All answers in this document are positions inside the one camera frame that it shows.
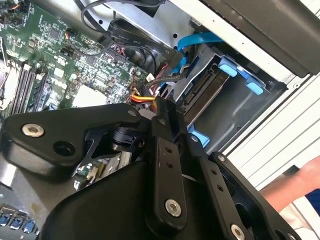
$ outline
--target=metal panel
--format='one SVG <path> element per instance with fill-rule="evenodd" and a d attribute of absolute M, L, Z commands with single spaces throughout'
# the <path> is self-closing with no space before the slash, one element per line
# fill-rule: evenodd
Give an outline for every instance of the metal panel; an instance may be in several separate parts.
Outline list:
<path fill-rule="evenodd" d="M 258 189 L 319 155 L 320 74 L 309 79 L 228 157 Z"/>
<path fill-rule="evenodd" d="M 199 0 L 171 0 L 171 2 L 276 80 L 286 82 L 292 75 L 287 68 Z"/>

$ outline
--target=red wire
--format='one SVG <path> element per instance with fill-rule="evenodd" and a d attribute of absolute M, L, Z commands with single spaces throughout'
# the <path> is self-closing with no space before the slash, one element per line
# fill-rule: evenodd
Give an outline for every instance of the red wire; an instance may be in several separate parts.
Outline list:
<path fill-rule="evenodd" d="M 161 70 L 165 69 L 166 67 L 168 67 L 168 64 L 167 65 L 164 65 Z"/>

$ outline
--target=black plastic bracket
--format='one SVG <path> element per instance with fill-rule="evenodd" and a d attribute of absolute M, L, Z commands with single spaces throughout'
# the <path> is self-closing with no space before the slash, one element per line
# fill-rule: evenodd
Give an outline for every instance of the black plastic bracket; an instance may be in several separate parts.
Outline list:
<path fill-rule="evenodd" d="M 211 175 L 223 176 L 226 190 L 232 197 L 228 198 L 232 199 L 229 205 L 235 206 L 243 226 L 250 230 L 254 239 L 291 240 L 290 235 L 294 236 L 296 240 L 300 239 L 226 156 L 220 152 L 213 152 L 209 156 L 209 160 L 215 165 Z"/>
<path fill-rule="evenodd" d="M 187 205 L 179 149 L 173 134 L 167 101 L 157 99 L 159 116 L 151 120 L 146 220 L 160 237 L 173 237 L 187 225 Z"/>
<path fill-rule="evenodd" d="M 95 139 L 98 143 L 106 133 L 120 126 L 135 128 L 142 119 L 127 104 L 12 115 L 1 129 L 1 153 L 6 161 L 17 167 L 53 181 L 63 181 L 73 175 L 88 153 L 89 148 L 84 143 L 90 131 L 97 130 Z M 22 127 L 31 123 L 42 127 L 44 134 L 40 137 L 25 135 Z M 113 149 L 104 151 L 105 157 L 114 154 Z"/>

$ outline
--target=hex bolt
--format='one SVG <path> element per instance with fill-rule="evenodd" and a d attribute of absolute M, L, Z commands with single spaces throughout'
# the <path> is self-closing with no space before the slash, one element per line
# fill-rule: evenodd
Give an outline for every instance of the hex bolt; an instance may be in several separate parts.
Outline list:
<path fill-rule="evenodd" d="M 196 136 L 191 136 L 191 139 L 192 139 L 193 141 L 195 141 L 196 143 L 198 142 L 198 138 L 197 138 Z"/>
<path fill-rule="evenodd" d="M 130 114 L 131 116 L 134 116 L 134 117 L 137 116 L 137 114 L 134 111 L 131 111 L 131 110 L 128 111 L 128 114 Z"/>
<path fill-rule="evenodd" d="M 231 232 L 237 240 L 245 240 L 246 239 L 244 232 L 241 230 L 240 227 L 238 227 L 235 224 L 231 225 Z"/>
<path fill-rule="evenodd" d="M 221 162 L 225 162 L 225 161 L 226 161 L 225 157 L 222 156 L 222 155 L 219 155 L 219 156 L 218 156 L 218 159 L 219 159 Z"/>
<path fill-rule="evenodd" d="M 165 209 L 166 211 L 173 217 L 180 217 L 181 215 L 181 207 L 179 205 L 179 203 L 177 203 L 175 200 L 173 199 L 168 199 L 167 201 L 165 201 Z"/>
<path fill-rule="evenodd" d="M 166 121 L 163 120 L 162 118 L 159 118 L 158 120 L 159 120 L 159 122 L 160 122 L 162 125 L 166 125 Z"/>
<path fill-rule="evenodd" d="M 288 232 L 288 236 L 291 240 L 297 240 L 295 236 L 293 236 L 290 232 Z"/>
<path fill-rule="evenodd" d="M 35 123 L 28 123 L 22 127 L 22 132 L 24 135 L 32 138 L 39 138 L 45 134 L 45 130 Z"/>

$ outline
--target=hole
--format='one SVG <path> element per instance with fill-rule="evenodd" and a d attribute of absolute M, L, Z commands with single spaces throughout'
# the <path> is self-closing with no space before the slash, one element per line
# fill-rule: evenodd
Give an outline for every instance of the hole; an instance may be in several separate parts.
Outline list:
<path fill-rule="evenodd" d="M 238 236 L 241 236 L 241 232 L 238 229 L 235 229 L 234 231 Z"/>
<path fill-rule="evenodd" d="M 223 192 L 224 191 L 224 188 L 220 185 L 217 185 L 217 188 L 220 190 L 220 192 Z"/>
<path fill-rule="evenodd" d="M 28 128 L 30 133 L 36 134 L 38 132 L 38 129 L 36 129 L 35 127 L 29 127 Z"/>
<path fill-rule="evenodd" d="M 53 145 L 54 151 L 64 157 L 70 157 L 76 152 L 76 148 L 67 141 L 57 141 Z"/>
<path fill-rule="evenodd" d="M 169 161 L 166 162 L 166 165 L 167 165 L 167 167 L 170 168 L 170 169 L 173 169 L 173 168 L 174 168 L 174 166 L 172 165 L 172 163 L 169 162 Z"/>
<path fill-rule="evenodd" d="M 176 206 L 175 204 L 173 204 L 173 203 L 170 204 L 170 208 L 171 208 L 174 212 L 178 211 L 177 206 Z"/>
<path fill-rule="evenodd" d="M 278 236 L 279 240 L 286 240 L 287 238 L 285 237 L 285 235 L 282 234 L 282 232 L 280 232 L 278 229 L 276 229 L 275 234 Z"/>
<path fill-rule="evenodd" d="M 172 149 L 171 149 L 171 148 L 166 147 L 165 150 L 166 150 L 168 153 L 172 154 Z"/>

